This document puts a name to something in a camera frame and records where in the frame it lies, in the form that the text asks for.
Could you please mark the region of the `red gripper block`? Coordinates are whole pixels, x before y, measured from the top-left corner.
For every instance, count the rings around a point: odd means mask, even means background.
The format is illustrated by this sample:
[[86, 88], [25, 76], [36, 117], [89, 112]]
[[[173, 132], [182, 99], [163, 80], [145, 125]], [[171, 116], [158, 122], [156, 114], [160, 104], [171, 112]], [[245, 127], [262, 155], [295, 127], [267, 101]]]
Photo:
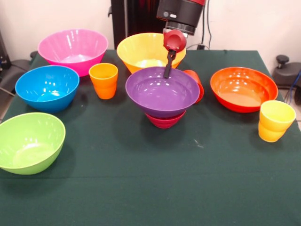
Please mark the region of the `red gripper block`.
[[176, 57], [177, 52], [181, 52], [185, 49], [187, 44], [187, 37], [182, 31], [173, 29], [163, 29], [163, 46], [168, 50], [168, 63], [165, 67], [163, 77], [165, 79], [169, 78], [170, 70], [172, 68], [172, 62]]

